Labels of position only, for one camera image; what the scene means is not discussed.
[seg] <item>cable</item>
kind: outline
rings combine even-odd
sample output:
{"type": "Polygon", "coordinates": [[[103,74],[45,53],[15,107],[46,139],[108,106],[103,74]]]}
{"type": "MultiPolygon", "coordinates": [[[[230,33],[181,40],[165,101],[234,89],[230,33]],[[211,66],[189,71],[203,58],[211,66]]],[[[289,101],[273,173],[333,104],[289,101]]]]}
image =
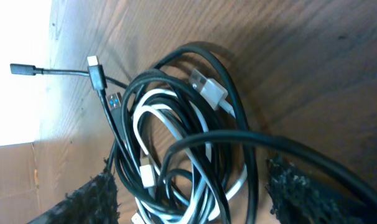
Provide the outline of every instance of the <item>cable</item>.
{"type": "Polygon", "coordinates": [[[267,146],[286,152],[320,167],[368,206],[377,210],[377,193],[340,164],[298,142],[248,131],[246,115],[233,80],[227,69],[210,52],[199,47],[181,47],[160,60],[154,68],[139,74],[129,85],[106,77],[97,57],[88,57],[88,64],[88,72],[44,69],[20,64],[11,64],[11,71],[20,75],[90,77],[115,136],[106,169],[110,170],[114,164],[119,179],[134,195],[138,207],[135,219],[140,218],[147,224],[186,224],[206,223],[220,216],[223,223],[231,223],[228,201],[247,179],[246,223],[254,223],[258,209],[258,171],[254,153],[256,146],[267,146]],[[223,85],[214,79],[206,78],[197,70],[193,71],[190,84],[160,70],[186,53],[195,53],[207,60],[223,80],[223,85]],[[159,82],[166,83],[169,87],[147,91],[150,84],[159,82]],[[114,103],[112,113],[109,109],[109,98],[106,96],[106,83],[125,89],[123,96],[119,95],[117,98],[120,106],[118,110],[115,107],[117,101],[111,100],[114,103]],[[132,96],[133,104],[129,106],[132,96]],[[215,111],[218,108],[224,109],[235,118],[238,130],[230,130],[231,128],[224,124],[215,111]],[[177,140],[167,150],[162,163],[159,162],[156,152],[150,151],[142,138],[145,126],[149,124],[150,114],[157,117],[177,140]],[[242,144],[245,164],[238,179],[227,189],[233,167],[232,143],[242,144]],[[167,170],[173,155],[181,150],[185,151],[192,163],[191,172],[182,169],[167,170]],[[191,181],[189,198],[186,198],[173,181],[176,175],[191,181]]]}

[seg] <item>brown wood grain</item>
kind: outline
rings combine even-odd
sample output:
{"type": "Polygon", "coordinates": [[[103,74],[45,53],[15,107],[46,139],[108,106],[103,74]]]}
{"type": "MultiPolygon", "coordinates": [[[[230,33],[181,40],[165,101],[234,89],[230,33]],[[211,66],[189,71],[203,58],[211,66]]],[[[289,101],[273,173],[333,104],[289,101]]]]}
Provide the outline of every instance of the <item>brown wood grain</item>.
{"type": "MultiPolygon", "coordinates": [[[[97,55],[107,75],[128,83],[189,42],[226,65],[253,130],[308,144],[377,189],[377,1],[54,1],[48,66],[86,69],[97,55]]],[[[99,173],[113,142],[89,79],[43,79],[42,212],[99,173]]],[[[160,130],[164,150],[172,139],[160,130]]],[[[136,205],[117,184],[120,221],[129,223],[136,205]]],[[[245,218],[245,198],[243,190],[231,203],[234,223],[245,218]]],[[[259,223],[270,222],[268,206],[259,223]]]]}

